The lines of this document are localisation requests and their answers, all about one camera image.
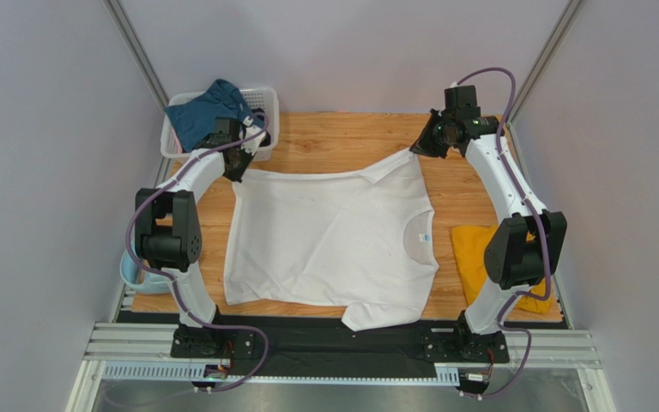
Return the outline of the white t shirt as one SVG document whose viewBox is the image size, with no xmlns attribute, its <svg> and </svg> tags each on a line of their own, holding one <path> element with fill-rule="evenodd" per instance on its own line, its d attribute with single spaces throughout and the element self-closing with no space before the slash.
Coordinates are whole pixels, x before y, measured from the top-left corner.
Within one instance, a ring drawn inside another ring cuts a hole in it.
<svg viewBox="0 0 659 412">
<path fill-rule="evenodd" d="M 438 262 L 417 155 L 344 173 L 250 170 L 233 193 L 227 304 L 340 306 L 354 331 L 420 319 Z"/>
</svg>

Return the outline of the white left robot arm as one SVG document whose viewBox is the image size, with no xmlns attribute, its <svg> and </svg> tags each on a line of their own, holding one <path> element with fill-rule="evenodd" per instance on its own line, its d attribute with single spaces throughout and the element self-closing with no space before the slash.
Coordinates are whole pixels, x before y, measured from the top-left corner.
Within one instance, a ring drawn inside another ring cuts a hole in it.
<svg viewBox="0 0 659 412">
<path fill-rule="evenodd" d="M 209 297 L 200 270 L 203 248 L 197 203 L 218 179 L 239 182 L 268 135 L 263 112 L 242 120 L 218 117 L 214 129 L 166 182 L 136 194 L 136 210 L 126 230 L 127 252 L 142 270 L 166 279 L 178 306 L 175 339 L 221 348 L 227 327 L 215 323 L 218 307 Z"/>
</svg>

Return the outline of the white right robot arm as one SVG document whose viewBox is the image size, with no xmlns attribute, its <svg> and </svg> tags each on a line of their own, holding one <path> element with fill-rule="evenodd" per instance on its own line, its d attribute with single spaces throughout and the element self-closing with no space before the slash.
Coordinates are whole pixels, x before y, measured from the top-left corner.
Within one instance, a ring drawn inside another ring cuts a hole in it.
<svg viewBox="0 0 659 412">
<path fill-rule="evenodd" d="M 487 279 L 463 312 L 460 327 L 471 336 L 502 331 L 522 298 L 548 300 L 567 220 L 529 187 L 505 140 L 502 123 L 484 116 L 473 85 L 444 91 L 444 109 L 432 109 L 410 152 L 444 158 L 455 149 L 474 168 L 490 197 L 498 226 L 483 253 Z"/>
</svg>

